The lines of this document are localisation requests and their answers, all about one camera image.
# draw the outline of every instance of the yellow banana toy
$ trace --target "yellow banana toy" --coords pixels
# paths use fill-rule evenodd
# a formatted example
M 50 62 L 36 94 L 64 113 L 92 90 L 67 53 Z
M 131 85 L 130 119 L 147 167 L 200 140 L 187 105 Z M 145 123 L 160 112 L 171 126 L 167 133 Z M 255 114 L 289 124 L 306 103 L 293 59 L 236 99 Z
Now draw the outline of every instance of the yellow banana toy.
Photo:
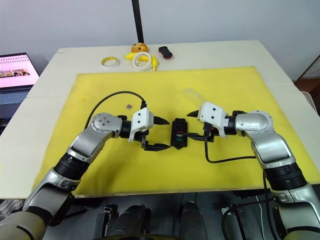
M 134 57 L 135 57 L 136 54 L 137 54 L 137 52 L 130 52 L 130 53 L 126 54 L 126 55 L 124 56 L 124 58 L 127 59 L 127 60 L 131 60 L 131 61 L 132 61 L 132 59 L 134 59 Z M 156 57 L 153 56 L 152 54 L 150 54 L 150 55 L 151 55 L 151 58 L 152 58 L 152 61 L 151 61 L 151 63 L 152 63 L 152 69 L 153 69 L 153 71 L 156 71 L 156 70 L 157 70 L 157 67 L 158 67 L 158 64 L 159 64 L 159 63 L 158 63 L 158 60 L 157 60 Z M 139 61 L 144 61 L 144 62 L 148 62 L 148 61 L 149 61 L 149 59 L 148 59 L 147 56 L 141 56 L 141 57 L 138 58 L 138 60 L 139 60 Z

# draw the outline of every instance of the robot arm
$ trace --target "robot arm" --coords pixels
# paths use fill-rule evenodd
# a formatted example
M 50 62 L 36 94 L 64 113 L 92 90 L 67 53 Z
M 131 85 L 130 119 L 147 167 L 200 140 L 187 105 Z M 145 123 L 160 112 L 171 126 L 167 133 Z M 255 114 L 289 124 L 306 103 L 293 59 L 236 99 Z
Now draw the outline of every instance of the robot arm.
M 146 135 L 154 124 L 169 124 L 144 107 L 134 113 L 132 121 L 126 116 L 99 113 L 91 124 L 71 143 L 55 167 L 52 167 L 26 199 L 22 211 L 0 222 L 3 239 L 39 240 L 48 225 L 56 225 L 69 210 L 74 196 L 71 191 L 79 185 L 83 174 L 110 138 L 140 141 L 146 151 L 160 151 L 170 146 L 149 145 Z
M 207 138 L 213 142 L 214 136 L 239 135 L 251 140 L 251 148 L 271 186 L 272 196 L 279 203 L 273 215 L 282 238 L 297 230 L 319 232 L 319 199 L 305 180 L 287 142 L 275 132 L 268 113 L 235 111 L 228 116 L 221 107 L 205 102 L 188 116 L 204 123 L 203 136 L 187 134 L 193 139 Z

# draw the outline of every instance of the white wall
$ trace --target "white wall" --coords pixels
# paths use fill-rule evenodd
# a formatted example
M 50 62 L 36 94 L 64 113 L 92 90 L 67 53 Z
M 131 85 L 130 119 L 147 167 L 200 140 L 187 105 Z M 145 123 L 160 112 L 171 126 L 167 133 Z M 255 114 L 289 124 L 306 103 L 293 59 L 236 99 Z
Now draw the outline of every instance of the white wall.
M 130 0 L 0 0 L 0 53 L 137 41 Z M 319 0 L 140 0 L 147 44 L 260 40 L 295 80 L 320 53 Z

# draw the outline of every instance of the white table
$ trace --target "white table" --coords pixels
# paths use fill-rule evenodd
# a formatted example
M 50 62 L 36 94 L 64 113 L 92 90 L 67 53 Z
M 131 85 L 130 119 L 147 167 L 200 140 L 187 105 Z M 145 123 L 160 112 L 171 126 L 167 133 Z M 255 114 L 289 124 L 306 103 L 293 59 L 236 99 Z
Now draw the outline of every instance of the white table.
M 255 66 L 320 170 L 320 117 L 259 41 L 166 44 L 171 60 L 158 52 L 161 46 L 149 45 L 159 60 L 158 71 Z M 76 75 L 135 72 L 131 61 L 123 58 L 130 51 L 131 46 L 102 46 L 55 53 L 0 137 L 0 198 L 29 195 Z M 120 65 L 101 66 L 108 56 L 120 59 Z

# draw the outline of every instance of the white tape roll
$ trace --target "white tape roll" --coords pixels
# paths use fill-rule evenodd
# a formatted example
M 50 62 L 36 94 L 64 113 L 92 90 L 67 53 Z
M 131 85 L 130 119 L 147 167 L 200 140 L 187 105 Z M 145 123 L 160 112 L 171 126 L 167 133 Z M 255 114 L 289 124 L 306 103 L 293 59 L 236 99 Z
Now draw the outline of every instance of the white tape roll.
M 146 65 L 144 66 L 137 66 L 136 62 L 137 60 L 141 57 L 141 56 L 146 56 L 148 57 L 148 62 Z M 151 63 L 152 63 L 152 58 L 151 58 L 151 55 L 146 52 L 146 51 L 141 51 L 141 52 L 138 52 L 132 59 L 132 65 L 135 69 L 137 69 L 138 71 L 145 71 L 147 69 L 149 69 L 151 67 Z
M 110 60 L 114 60 L 116 62 L 114 64 L 112 64 L 112 65 L 107 65 L 107 62 L 110 61 Z M 101 64 L 107 69 L 113 69 L 113 68 L 116 68 L 116 67 L 119 66 L 120 61 L 115 56 L 108 56 L 108 57 L 102 59 Z

